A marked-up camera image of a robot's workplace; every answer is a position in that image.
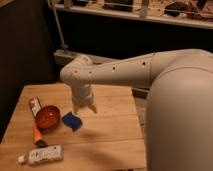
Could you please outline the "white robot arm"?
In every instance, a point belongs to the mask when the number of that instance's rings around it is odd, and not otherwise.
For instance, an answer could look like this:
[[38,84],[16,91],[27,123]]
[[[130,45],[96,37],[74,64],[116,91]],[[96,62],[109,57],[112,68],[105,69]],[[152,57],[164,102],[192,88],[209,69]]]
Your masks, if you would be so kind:
[[93,84],[147,88],[147,170],[213,171],[213,53],[172,50],[99,65],[80,55],[60,77],[77,109],[94,106]]

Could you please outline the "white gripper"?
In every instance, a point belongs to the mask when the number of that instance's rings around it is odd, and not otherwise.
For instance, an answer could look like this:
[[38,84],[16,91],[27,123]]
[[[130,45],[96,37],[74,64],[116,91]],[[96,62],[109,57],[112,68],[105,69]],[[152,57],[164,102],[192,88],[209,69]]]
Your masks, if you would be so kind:
[[73,112],[77,115],[80,108],[88,106],[94,113],[97,114],[96,104],[94,102],[94,95],[89,84],[75,85],[71,87]]

